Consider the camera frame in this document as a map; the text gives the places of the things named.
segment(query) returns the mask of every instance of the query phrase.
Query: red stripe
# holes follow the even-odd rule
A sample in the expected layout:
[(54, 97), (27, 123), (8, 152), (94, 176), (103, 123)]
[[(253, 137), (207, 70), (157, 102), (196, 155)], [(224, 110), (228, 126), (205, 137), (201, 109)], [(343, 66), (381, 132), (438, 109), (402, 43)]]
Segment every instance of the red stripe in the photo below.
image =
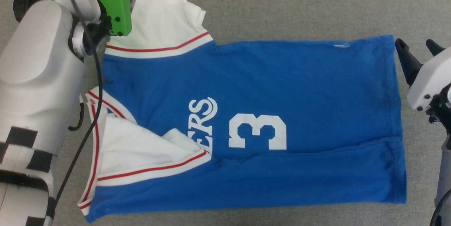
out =
[[(88, 94), (90, 94), (92, 97), (94, 97), (95, 99), (99, 99), (98, 96), (96, 96), (94, 93), (92, 93), (91, 91), (88, 92)], [(112, 106), (111, 104), (107, 103), (105, 100), (103, 100), (103, 103), (108, 105), (112, 110), (114, 110), (115, 112), (117, 112), (117, 114), (121, 117), (121, 118), (125, 118), (124, 115), (118, 110), (116, 109), (116, 107)]]
[[(94, 104), (91, 105), (92, 110), (92, 118), (95, 118), (95, 108)], [(94, 183), (95, 179), (95, 172), (97, 171), (97, 160), (99, 159), (99, 128), (97, 126), (97, 123), (95, 124), (95, 157), (94, 157), (94, 169), (92, 173), (91, 181), (89, 182), (89, 186), (87, 188), (87, 192), (85, 194), (85, 197), (83, 198), (83, 202), (86, 201), (87, 196), (89, 195), (89, 192), (92, 188), (92, 183)]]
[(127, 177), (127, 176), (131, 176), (131, 175), (136, 175), (136, 174), (140, 174), (140, 173), (144, 173), (144, 172), (149, 172), (149, 171), (155, 171), (155, 170), (166, 170), (166, 169), (171, 169), (171, 168), (176, 168), (182, 165), (185, 165), (193, 160), (196, 160), (200, 157), (203, 157), (206, 154), (206, 152), (204, 151), (202, 154), (197, 155), (193, 158), (188, 159), (187, 161), (184, 161), (182, 163), (179, 164), (175, 164), (175, 165), (169, 165), (169, 166), (164, 166), (164, 167), (156, 167), (156, 168), (149, 168), (149, 169), (144, 169), (144, 170), (137, 170), (137, 171), (133, 171), (133, 172), (129, 172), (129, 173), (123, 173), (123, 174), (117, 174), (117, 175), (112, 175), (112, 176), (107, 176), (107, 177), (102, 177), (102, 178), (98, 178), (97, 181), (106, 181), (108, 179), (112, 179), (112, 178), (121, 178), (121, 177)]
[(118, 50), (118, 51), (130, 51), (130, 52), (134, 52), (134, 53), (151, 53), (151, 52), (155, 52), (155, 51), (170, 51), (170, 50), (180, 49), (183, 46), (185, 46), (187, 44), (190, 44), (190, 43), (193, 43), (197, 39), (200, 39), (200, 38), (202, 38), (202, 37), (204, 37), (206, 35), (208, 35), (208, 32), (205, 32), (202, 35), (199, 35), (199, 36), (191, 39), (190, 41), (186, 41), (185, 43), (182, 43), (179, 46), (159, 48), (159, 49), (126, 49), (126, 48), (116, 47), (116, 46), (112, 46), (112, 45), (107, 45), (106, 47), (110, 48), (110, 49)]
[(85, 207), (89, 207), (90, 205), (91, 205), (91, 202), (88, 202), (85, 205), (81, 206), (80, 209), (84, 209)]

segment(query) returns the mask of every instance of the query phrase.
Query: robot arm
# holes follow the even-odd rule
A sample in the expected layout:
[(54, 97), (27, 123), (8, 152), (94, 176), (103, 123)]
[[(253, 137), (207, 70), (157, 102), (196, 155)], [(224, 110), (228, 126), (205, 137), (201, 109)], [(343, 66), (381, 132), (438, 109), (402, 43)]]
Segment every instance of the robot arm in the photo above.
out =
[(79, 102), (84, 61), (102, 52), (110, 35), (131, 31), (134, 0), (115, 0), (119, 7), (111, 9), (111, 0), (83, 1), (76, 0), (87, 27), (70, 0), (14, 0), (20, 23), (0, 57), (0, 225), (52, 224), (56, 161)]
[(446, 129), (447, 138), (441, 147), (441, 165), (438, 178), (435, 212), (432, 226), (451, 226), (451, 47), (445, 49), (433, 40), (426, 46), (433, 58), (422, 65), (409, 51), (403, 40), (395, 42), (401, 66), (410, 85), (407, 102), (417, 111), (425, 111), (429, 122), (441, 122)]

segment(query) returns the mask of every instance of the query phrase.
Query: gray background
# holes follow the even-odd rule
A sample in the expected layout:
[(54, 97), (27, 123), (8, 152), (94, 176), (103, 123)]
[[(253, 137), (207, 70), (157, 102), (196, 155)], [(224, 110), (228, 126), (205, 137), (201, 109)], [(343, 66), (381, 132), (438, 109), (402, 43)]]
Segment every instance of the gray background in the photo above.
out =
[[(431, 57), (425, 46), (433, 38), (451, 45), (450, 0), (189, 0), (206, 10), (204, 27), (219, 43), (262, 39), (347, 39), (392, 33), (403, 38), (420, 59)], [(12, 0), (0, 0), (3, 49), (17, 26)], [(408, 202), (340, 204), (240, 210), (151, 213), (108, 216), (94, 225), (428, 225), (433, 212), (445, 131), (430, 125), (423, 113), (411, 110), (398, 64), (404, 144), (406, 146)], [(97, 85), (92, 60), (85, 89)], [(68, 133), (60, 154), (58, 185), (87, 130)], [(92, 139), (77, 162), (56, 209), (55, 225), (87, 225), (77, 208), (90, 169)], [(334, 195), (331, 189), (327, 195)]]

